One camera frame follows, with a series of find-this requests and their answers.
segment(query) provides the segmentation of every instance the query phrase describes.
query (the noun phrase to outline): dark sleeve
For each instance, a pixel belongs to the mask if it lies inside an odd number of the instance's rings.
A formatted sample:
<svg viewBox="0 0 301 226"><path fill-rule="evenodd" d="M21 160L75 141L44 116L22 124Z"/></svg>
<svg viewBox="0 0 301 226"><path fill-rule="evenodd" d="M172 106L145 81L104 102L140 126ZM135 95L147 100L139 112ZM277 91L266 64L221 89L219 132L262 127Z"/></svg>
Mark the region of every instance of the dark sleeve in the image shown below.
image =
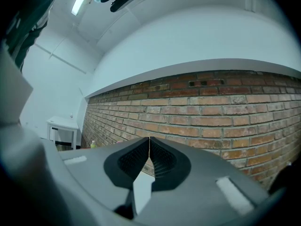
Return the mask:
<svg viewBox="0 0 301 226"><path fill-rule="evenodd" d="M45 24L37 29L31 30L28 33L27 38L24 40L24 42L22 43L20 50L16 56L15 59L15 64L17 65L17 67L20 69L20 71L22 71L23 68L23 63L24 63L24 59L27 55L27 52L29 50L29 48L34 45L36 39L39 37L39 35L41 34L42 30L47 26L48 22L45 22Z"/></svg>

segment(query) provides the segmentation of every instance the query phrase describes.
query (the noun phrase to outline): ceiling light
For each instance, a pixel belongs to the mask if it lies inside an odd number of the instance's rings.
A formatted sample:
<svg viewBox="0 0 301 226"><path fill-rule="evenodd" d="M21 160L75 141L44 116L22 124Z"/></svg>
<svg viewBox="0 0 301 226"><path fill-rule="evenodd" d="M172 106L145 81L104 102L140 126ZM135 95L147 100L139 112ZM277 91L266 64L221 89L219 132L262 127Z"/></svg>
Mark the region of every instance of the ceiling light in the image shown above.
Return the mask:
<svg viewBox="0 0 301 226"><path fill-rule="evenodd" d="M73 8L72 8L72 11L71 11L71 13L73 15L76 16L78 14L80 6L83 4L83 2L84 2L84 0L76 0L75 1L74 5L73 5Z"/></svg>

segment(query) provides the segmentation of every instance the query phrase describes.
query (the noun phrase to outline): brick wall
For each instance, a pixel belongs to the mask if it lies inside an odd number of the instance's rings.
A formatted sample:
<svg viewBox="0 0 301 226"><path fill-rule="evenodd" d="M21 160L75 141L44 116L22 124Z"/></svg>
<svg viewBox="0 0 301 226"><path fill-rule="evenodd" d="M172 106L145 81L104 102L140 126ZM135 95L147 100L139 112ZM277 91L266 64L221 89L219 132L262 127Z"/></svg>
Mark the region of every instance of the brick wall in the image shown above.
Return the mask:
<svg viewBox="0 0 301 226"><path fill-rule="evenodd" d="M90 98L82 146L166 138L219 155L269 187L298 156L300 114L296 78L252 71L182 74Z"/></svg>

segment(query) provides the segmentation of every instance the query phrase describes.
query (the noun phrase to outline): person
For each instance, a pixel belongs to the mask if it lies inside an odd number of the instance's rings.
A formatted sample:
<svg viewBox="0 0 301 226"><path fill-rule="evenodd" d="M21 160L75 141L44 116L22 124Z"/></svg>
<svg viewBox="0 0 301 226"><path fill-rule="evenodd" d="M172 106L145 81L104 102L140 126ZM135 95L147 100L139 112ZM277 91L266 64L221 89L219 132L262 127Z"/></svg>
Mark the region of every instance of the person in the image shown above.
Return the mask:
<svg viewBox="0 0 301 226"><path fill-rule="evenodd" d="M27 0L11 21L4 42L16 66L22 71L29 48L47 26L55 0Z"/></svg>

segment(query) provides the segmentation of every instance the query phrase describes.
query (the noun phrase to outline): ceiling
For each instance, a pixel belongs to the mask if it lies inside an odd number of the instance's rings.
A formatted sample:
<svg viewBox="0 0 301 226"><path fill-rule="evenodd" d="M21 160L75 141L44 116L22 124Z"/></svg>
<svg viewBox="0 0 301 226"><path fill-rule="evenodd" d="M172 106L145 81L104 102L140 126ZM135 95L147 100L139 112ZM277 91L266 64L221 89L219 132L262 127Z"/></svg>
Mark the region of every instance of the ceiling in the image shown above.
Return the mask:
<svg viewBox="0 0 301 226"><path fill-rule="evenodd" d="M79 14L71 14L75 0L56 0L52 12L75 24L77 32L91 46L106 53L128 35L151 21L196 6L225 5L265 15L289 27L273 0L134 0L116 13L110 12L111 2L86 0Z"/></svg>

